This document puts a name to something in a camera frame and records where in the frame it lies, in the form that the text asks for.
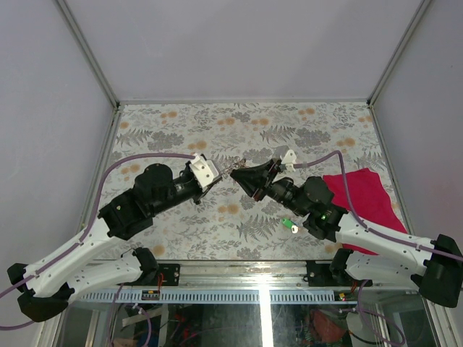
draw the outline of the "robotic arm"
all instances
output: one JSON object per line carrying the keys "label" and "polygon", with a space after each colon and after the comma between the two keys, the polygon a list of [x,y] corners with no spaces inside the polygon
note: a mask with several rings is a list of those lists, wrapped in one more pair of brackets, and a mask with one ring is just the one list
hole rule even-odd
{"label": "robotic arm", "polygon": [[453,239],[439,235],[431,240],[402,234],[363,218],[359,223],[352,212],[331,202],[334,193],[321,177],[309,177],[300,187],[289,177],[274,181],[278,174],[293,171],[295,160],[294,152],[283,146],[267,163],[233,170],[230,176],[254,200],[261,201],[269,196],[294,214],[307,216],[303,226],[314,237],[354,244],[379,254],[367,256],[340,249],[329,268],[338,284],[350,285],[353,280],[364,279],[402,284],[418,289],[432,302],[445,307],[456,306],[463,283],[462,263],[421,248],[461,257]]}
{"label": "robotic arm", "polygon": [[[149,249],[137,248],[120,260],[85,267],[105,250],[130,240],[153,225],[153,218],[171,207],[192,199],[195,204],[221,180],[211,160],[195,155],[179,177],[160,163],[148,166],[135,178],[135,185],[99,211],[87,237],[78,233],[42,260],[33,264],[14,264],[8,269],[12,284],[33,276],[18,289],[21,311],[35,322],[47,320],[66,309],[83,294],[118,283],[146,284],[157,276],[158,264]],[[75,244],[77,248],[69,252]],[[64,252],[60,261],[40,274],[39,268]]]}

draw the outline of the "metal frame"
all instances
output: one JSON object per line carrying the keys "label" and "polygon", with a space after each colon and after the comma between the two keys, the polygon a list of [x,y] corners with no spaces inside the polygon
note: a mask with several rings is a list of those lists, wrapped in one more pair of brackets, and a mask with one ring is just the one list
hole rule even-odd
{"label": "metal frame", "polygon": [[216,99],[216,100],[154,100],[154,99],[136,99],[136,100],[121,100],[121,106],[128,105],[164,105],[164,104],[175,104],[175,105],[192,105],[195,103],[364,103],[366,98],[350,98],[350,99],[317,99],[317,98],[304,98],[304,99],[265,99],[265,98],[253,98],[253,99]]}
{"label": "metal frame", "polygon": [[87,340],[85,341],[85,347],[93,347],[93,341],[95,340],[96,327],[98,326],[99,318],[100,312],[93,310],[92,317],[90,318],[90,327],[88,328]]}
{"label": "metal frame", "polygon": [[433,333],[437,335],[442,347],[461,347],[462,340],[458,334],[455,320],[450,309],[425,300],[425,308],[430,318]]}
{"label": "metal frame", "polygon": [[169,321],[169,307],[167,304],[162,305],[161,329],[159,330],[158,346],[162,347],[167,340],[167,322]]}
{"label": "metal frame", "polygon": [[[161,295],[144,295],[144,288],[123,288],[116,303],[127,304],[259,304],[259,289],[180,289],[165,288]],[[110,304],[114,300],[115,289],[102,289],[81,298],[85,302]],[[334,291],[311,290],[298,291],[272,290],[272,304],[335,304],[350,305],[356,301],[336,301]]]}
{"label": "metal frame", "polygon": [[370,97],[368,98],[367,103],[369,105],[374,105],[375,102],[377,101],[378,96],[381,94],[381,91],[384,88],[384,85],[387,83],[389,76],[391,76],[391,73],[393,72],[394,67],[397,64],[397,61],[400,59],[400,57],[404,53],[404,50],[408,46],[408,43],[410,42],[410,39],[412,38],[413,33],[415,32],[415,29],[420,24],[421,20],[425,16],[429,6],[433,3],[433,1],[434,0],[422,0],[421,1],[415,14],[413,15],[412,20],[408,24],[407,29],[405,30],[405,33],[400,39],[399,44],[397,45],[394,53],[392,54],[392,57],[389,59],[389,62],[387,63],[386,68],[383,71],[383,74],[381,75],[378,83],[376,84]]}
{"label": "metal frame", "polygon": [[[383,309],[381,308],[381,306],[379,304],[374,305],[373,311],[384,315],[384,311],[383,311]],[[377,331],[381,332],[381,335],[383,336],[383,338],[385,338],[387,340],[391,340],[391,336],[389,335],[388,326],[386,324],[386,321],[384,321],[383,319],[381,319],[379,317],[370,317],[370,320],[371,320],[371,322],[373,324],[373,327]],[[380,343],[381,341],[378,338],[376,338],[376,342]]]}
{"label": "metal frame", "polygon": [[61,325],[63,324],[63,316],[63,314],[60,314],[59,316],[41,323],[42,327],[41,329],[38,329],[39,338],[35,344],[31,345],[37,347],[55,346],[59,337],[58,333],[61,330]]}
{"label": "metal frame", "polygon": [[93,55],[93,52],[90,49],[90,46],[88,45],[88,42],[85,39],[85,36],[83,35],[80,29],[80,26],[77,24],[77,21],[74,15],[72,14],[72,11],[69,8],[69,5],[67,4],[66,0],[53,0],[53,3],[55,3],[57,9],[61,13],[63,20],[66,22],[69,31],[74,37],[76,44],[82,51],[84,59],[87,61],[90,70],[92,70],[93,75],[98,81],[98,84],[100,85],[109,103],[114,108],[117,108],[119,106],[119,100],[117,99],[116,94],[114,93],[112,87],[106,79],[106,76],[101,70],[100,64],[97,62],[95,56]]}

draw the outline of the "glass panel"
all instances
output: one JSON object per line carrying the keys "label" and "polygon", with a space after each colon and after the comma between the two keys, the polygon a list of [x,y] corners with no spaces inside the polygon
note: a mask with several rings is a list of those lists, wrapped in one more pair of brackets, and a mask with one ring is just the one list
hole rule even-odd
{"label": "glass panel", "polygon": [[[357,314],[340,312],[353,304],[140,304],[150,315],[150,347],[324,346],[362,347],[381,340]],[[408,347],[436,347],[422,299],[403,292],[366,291],[365,308],[384,314],[405,333]],[[107,347],[111,331],[115,347],[141,347],[148,324],[133,304],[117,304],[107,328],[110,304],[76,303],[69,310],[62,346]],[[94,339],[88,341],[90,318],[99,312]],[[400,341],[391,325],[368,316],[384,337]]]}

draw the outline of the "leaf pattern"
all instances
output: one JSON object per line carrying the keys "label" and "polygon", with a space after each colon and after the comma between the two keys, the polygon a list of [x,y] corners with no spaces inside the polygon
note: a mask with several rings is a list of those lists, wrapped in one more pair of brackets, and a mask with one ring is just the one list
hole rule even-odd
{"label": "leaf pattern", "polygon": [[271,126],[269,130],[264,130],[260,133],[262,140],[266,140],[267,143],[270,141],[274,142],[284,142],[286,140],[290,140],[296,128],[287,127],[284,125],[281,126]]}
{"label": "leaf pattern", "polygon": [[[368,167],[378,172],[401,217],[365,103],[125,105],[113,145],[109,164],[149,152],[203,153],[223,171],[238,163],[265,163],[280,145],[294,149],[299,163],[337,148],[348,171]],[[160,162],[177,176],[186,161],[150,158],[125,163],[107,178],[99,207],[133,187],[146,166]],[[339,173],[339,164],[332,159],[285,176],[299,185],[308,176]],[[329,241],[312,237],[304,228],[292,234],[281,218],[302,220],[272,199],[254,201],[224,174],[199,205],[187,201],[164,211],[154,218],[152,227],[100,258],[119,258],[131,247],[148,247],[160,260],[326,260],[333,256],[325,251]]]}
{"label": "leaf pattern", "polygon": [[237,226],[239,237],[243,235],[246,241],[248,236],[256,241],[259,241],[258,236],[268,239],[275,232],[279,221],[279,218],[252,215],[246,222],[241,222],[241,225]]}
{"label": "leaf pattern", "polygon": [[384,162],[383,155],[377,152],[363,153],[361,157],[354,159],[358,168],[372,168],[373,170],[386,170],[387,166]]}
{"label": "leaf pattern", "polygon": [[253,163],[265,163],[270,160],[273,154],[272,150],[268,148],[262,148],[261,150],[246,150],[243,152],[243,157],[247,160],[251,160]]}
{"label": "leaf pattern", "polygon": [[132,144],[140,145],[151,136],[153,132],[146,129],[131,129],[124,134],[119,134],[116,137],[116,144],[129,145]]}
{"label": "leaf pattern", "polygon": [[251,197],[248,197],[247,195],[242,195],[239,199],[239,202],[241,202],[241,206],[245,210],[250,210],[255,205],[255,200]]}
{"label": "leaf pattern", "polygon": [[243,123],[251,120],[251,116],[248,113],[235,112],[231,116],[233,118],[236,118],[236,119],[240,120]]}

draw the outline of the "red wire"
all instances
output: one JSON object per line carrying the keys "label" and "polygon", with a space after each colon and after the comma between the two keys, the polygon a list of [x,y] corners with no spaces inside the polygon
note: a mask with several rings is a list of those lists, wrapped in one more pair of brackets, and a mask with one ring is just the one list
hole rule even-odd
{"label": "red wire", "polygon": [[163,273],[159,273],[159,277],[158,277],[158,292],[159,292],[159,296],[161,296],[161,287],[162,287],[162,283],[164,282],[164,274]]}
{"label": "red wire", "polygon": [[357,289],[357,281],[356,280],[352,284],[352,287],[350,289],[350,293],[353,294],[355,292],[355,289]]}

